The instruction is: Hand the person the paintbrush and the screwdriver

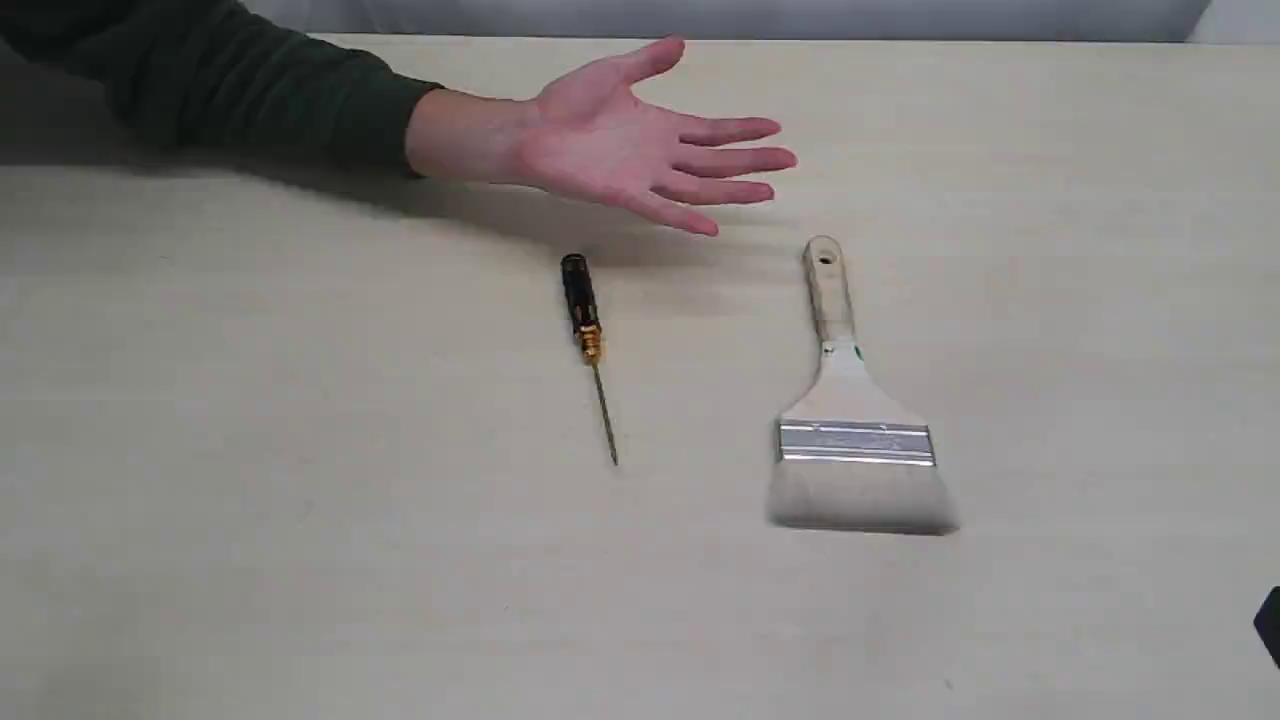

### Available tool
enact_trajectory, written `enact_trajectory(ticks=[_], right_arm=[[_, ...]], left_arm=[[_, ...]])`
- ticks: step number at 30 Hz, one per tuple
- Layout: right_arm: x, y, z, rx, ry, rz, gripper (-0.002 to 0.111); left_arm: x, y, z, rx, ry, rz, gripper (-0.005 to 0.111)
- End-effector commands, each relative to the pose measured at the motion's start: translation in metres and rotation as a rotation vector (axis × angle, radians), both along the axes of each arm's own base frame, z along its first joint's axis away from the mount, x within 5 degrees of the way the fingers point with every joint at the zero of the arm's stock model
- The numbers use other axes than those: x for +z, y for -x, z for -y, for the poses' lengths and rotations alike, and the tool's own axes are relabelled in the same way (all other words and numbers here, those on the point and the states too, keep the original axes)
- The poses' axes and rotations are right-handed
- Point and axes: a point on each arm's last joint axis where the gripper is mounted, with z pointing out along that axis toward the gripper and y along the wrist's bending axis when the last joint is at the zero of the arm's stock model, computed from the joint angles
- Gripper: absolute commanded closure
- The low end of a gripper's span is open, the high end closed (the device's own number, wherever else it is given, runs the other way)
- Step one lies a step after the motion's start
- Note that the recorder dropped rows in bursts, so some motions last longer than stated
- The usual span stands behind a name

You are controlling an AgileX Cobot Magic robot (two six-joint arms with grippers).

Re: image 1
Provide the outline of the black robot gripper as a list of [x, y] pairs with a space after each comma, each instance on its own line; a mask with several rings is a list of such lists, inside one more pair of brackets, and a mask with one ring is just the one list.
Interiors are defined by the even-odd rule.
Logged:
[[1275, 667], [1280, 666], [1280, 588], [1271, 588], [1254, 614], [1254, 632]]

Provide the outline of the open bare human hand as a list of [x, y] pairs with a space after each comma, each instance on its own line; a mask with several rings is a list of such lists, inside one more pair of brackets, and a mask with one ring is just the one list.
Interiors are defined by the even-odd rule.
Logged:
[[767, 145], [777, 122], [685, 114], [635, 94], [675, 69], [685, 50], [680, 37], [660, 38], [550, 82], [527, 102], [515, 136], [515, 181], [708, 237], [719, 232], [708, 208], [772, 200], [760, 174], [797, 165], [792, 151]]

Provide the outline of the forearm in dark green sleeve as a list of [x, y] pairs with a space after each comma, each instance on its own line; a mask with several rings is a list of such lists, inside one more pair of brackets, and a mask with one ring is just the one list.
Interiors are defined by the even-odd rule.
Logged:
[[3, 38], [28, 61], [100, 83], [115, 118], [154, 147], [397, 176], [518, 176], [526, 104], [402, 76], [238, 1], [5, 1]]

